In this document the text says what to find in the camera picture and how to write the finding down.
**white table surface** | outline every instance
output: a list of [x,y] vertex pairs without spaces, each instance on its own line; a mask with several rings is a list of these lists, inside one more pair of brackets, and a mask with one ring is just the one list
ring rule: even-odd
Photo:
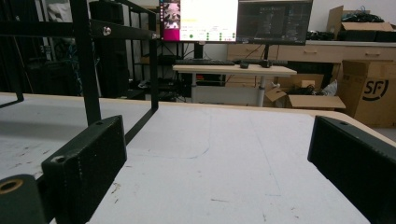
[[[9,99],[0,96],[0,104]],[[101,107],[103,118],[122,114],[128,130],[149,102],[101,100]],[[369,223],[307,160],[316,113],[348,119],[160,104],[127,146],[128,161],[90,223]],[[26,96],[1,108],[0,178],[40,175],[40,162],[85,127],[80,98]]]
[[240,68],[236,65],[173,65],[173,70],[179,73],[199,73],[199,74],[224,74],[240,76],[260,76],[260,77],[289,77],[297,72],[283,66],[271,66],[263,68],[258,64],[250,64],[248,69]]

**mouse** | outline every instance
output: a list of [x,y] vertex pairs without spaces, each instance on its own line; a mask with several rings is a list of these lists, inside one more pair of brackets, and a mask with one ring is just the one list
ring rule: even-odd
[[248,63],[243,63],[243,62],[241,62],[240,64],[239,64],[239,67],[240,68],[248,68]]
[[268,60],[262,60],[261,62],[259,62],[259,65],[264,68],[270,68],[272,66],[272,62]]

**computer monitor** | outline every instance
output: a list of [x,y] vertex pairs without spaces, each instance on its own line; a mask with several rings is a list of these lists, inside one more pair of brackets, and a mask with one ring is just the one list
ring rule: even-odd
[[236,41],[305,45],[313,0],[239,0]]
[[236,41],[238,0],[160,0],[161,40]]

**sf logo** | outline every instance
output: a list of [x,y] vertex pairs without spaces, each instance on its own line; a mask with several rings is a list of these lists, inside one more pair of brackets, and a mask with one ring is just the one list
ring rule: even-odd
[[388,89],[388,80],[383,81],[368,81],[364,90],[363,100],[376,101],[385,95]]

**black metal frame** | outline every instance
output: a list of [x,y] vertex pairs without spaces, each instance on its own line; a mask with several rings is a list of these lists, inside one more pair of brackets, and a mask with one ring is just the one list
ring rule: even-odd
[[[90,20],[87,0],[70,0],[73,22],[18,22],[0,21],[0,36],[46,36],[46,37],[74,37],[79,55],[79,69],[81,72],[82,89],[84,90],[84,104],[88,125],[101,119],[99,91],[97,87],[94,57],[92,51],[93,38],[121,38],[131,40],[148,40],[151,79],[151,109],[125,135],[126,144],[140,131],[143,125],[158,109],[158,75],[157,75],[157,45],[156,45],[156,14],[127,0],[115,0],[126,5],[132,12],[148,14],[148,30],[130,26],[117,25],[106,21]],[[104,34],[109,28],[111,34]],[[1,37],[11,40],[12,37]],[[23,94],[16,76],[9,75],[14,84],[18,102],[23,101]]]

